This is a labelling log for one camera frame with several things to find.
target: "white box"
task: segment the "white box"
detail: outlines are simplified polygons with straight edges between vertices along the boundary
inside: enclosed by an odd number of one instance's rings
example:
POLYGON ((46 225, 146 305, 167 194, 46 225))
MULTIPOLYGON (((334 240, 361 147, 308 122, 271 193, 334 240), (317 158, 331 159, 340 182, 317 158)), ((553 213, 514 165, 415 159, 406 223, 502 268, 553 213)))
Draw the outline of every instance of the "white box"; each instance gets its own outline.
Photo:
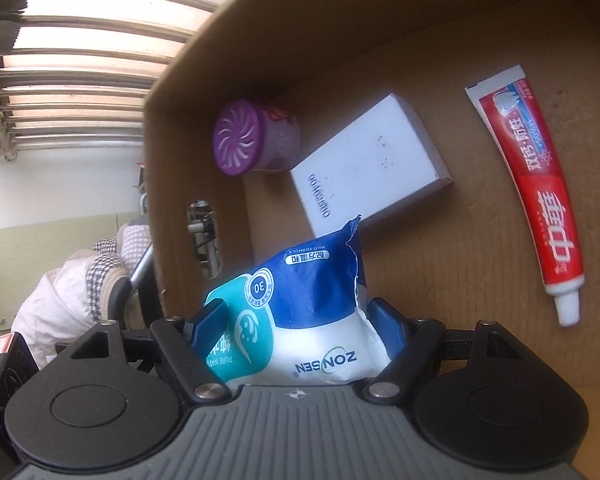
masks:
POLYGON ((291 170, 316 237, 362 225, 451 184, 413 108, 390 94, 291 170))

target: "purple lid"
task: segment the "purple lid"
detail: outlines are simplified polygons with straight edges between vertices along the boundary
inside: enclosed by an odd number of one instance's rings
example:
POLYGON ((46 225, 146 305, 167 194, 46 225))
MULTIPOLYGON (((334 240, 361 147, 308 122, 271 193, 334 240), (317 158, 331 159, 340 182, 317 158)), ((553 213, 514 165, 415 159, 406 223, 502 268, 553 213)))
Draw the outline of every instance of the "purple lid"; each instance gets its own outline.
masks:
POLYGON ((257 105, 241 99, 229 103, 214 128, 214 156, 229 175, 253 169, 265 143, 264 121, 257 105))

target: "cardboard box wall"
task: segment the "cardboard box wall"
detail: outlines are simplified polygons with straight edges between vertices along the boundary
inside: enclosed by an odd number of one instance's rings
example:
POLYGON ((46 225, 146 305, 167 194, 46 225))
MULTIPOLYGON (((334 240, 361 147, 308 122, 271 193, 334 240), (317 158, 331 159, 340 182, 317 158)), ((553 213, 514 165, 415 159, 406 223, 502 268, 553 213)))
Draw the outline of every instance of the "cardboard box wall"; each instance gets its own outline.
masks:
POLYGON ((495 319, 576 386, 590 429, 575 465, 600 478, 600 0, 232 0, 187 45, 145 114, 158 278, 170 314, 311 237, 288 173, 222 174, 216 114, 235 98, 296 114, 307 156, 380 98, 416 109, 454 184, 362 232, 370 293, 448 327, 495 319), (525 216, 464 87, 520 63, 571 193, 587 283, 558 326, 525 216), (217 215, 222 273, 205 281, 189 203, 217 215))

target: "wet wipes package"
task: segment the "wet wipes package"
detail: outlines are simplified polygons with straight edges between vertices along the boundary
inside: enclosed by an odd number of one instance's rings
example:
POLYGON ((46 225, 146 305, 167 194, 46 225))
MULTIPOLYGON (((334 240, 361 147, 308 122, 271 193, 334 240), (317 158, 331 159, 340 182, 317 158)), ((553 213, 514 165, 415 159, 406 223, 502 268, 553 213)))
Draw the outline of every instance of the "wet wipes package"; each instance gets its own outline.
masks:
POLYGON ((389 363, 360 308, 359 222, 282 251, 208 295, 207 303, 221 298, 229 309, 206 358, 229 386, 348 383, 389 363))

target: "cardboard box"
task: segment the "cardboard box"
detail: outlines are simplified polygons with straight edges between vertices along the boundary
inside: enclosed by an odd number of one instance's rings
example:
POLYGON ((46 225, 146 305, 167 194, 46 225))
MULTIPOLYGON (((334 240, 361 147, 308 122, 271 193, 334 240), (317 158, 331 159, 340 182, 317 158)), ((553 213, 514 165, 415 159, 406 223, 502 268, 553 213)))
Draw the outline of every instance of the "cardboard box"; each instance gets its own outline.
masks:
POLYGON ((575 465, 600 479, 600 0, 231 0, 154 87, 145 113, 158 278, 172 314, 312 236, 288 173, 222 174, 210 133, 232 99, 292 110, 304 156, 389 92, 427 125, 449 171, 435 196, 362 232, 370 293, 453 328, 496 319, 586 392, 575 465), (558 326, 520 200, 464 88, 516 64, 534 88, 570 189, 587 283, 558 326), (222 274, 206 282, 187 205, 215 212, 222 274))
POLYGON ((451 184, 413 107, 382 99, 291 170, 315 237, 362 216, 362 226, 451 184))

